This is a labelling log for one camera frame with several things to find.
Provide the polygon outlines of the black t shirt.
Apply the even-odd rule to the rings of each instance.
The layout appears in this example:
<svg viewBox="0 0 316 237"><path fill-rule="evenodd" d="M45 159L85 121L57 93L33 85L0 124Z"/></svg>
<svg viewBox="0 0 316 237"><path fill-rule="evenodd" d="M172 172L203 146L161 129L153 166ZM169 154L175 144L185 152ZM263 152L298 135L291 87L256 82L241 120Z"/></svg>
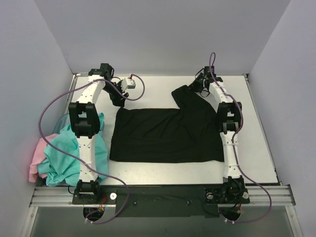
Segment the black t shirt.
<svg viewBox="0 0 316 237"><path fill-rule="evenodd" d="M171 95L177 109L118 110L110 160L153 163L224 161L213 107L186 85L175 89Z"/></svg>

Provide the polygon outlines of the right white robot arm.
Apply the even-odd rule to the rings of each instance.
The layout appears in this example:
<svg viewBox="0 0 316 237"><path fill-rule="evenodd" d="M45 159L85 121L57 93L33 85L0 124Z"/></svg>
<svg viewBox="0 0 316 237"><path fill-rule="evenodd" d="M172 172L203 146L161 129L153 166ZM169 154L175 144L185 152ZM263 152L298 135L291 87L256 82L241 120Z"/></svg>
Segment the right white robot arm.
<svg viewBox="0 0 316 237"><path fill-rule="evenodd" d="M205 66L198 71L189 89L198 93L206 90L218 103L215 124L222 139L225 164L224 187L220 190L220 196L222 200L232 202L244 193L243 178L237 158L237 134L243 126L241 103L227 92L223 80L214 75L214 66Z"/></svg>

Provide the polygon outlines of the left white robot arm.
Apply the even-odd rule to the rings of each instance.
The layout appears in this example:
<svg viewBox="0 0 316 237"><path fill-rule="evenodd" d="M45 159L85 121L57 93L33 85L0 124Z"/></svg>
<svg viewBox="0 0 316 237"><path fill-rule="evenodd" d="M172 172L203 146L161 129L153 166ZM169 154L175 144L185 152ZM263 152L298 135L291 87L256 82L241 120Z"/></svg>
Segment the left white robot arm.
<svg viewBox="0 0 316 237"><path fill-rule="evenodd" d="M79 158L83 160L80 165L79 181L76 192L84 194L89 203L97 203L102 196L99 176L93 172L96 169L95 144L100 131L100 119L95 103L102 90L106 91L112 104L122 107L128 96L121 88L120 82L112 82L114 68L108 63L102 63L99 69L91 69L88 73L87 86L75 102L69 104L70 125L79 145Z"/></svg>

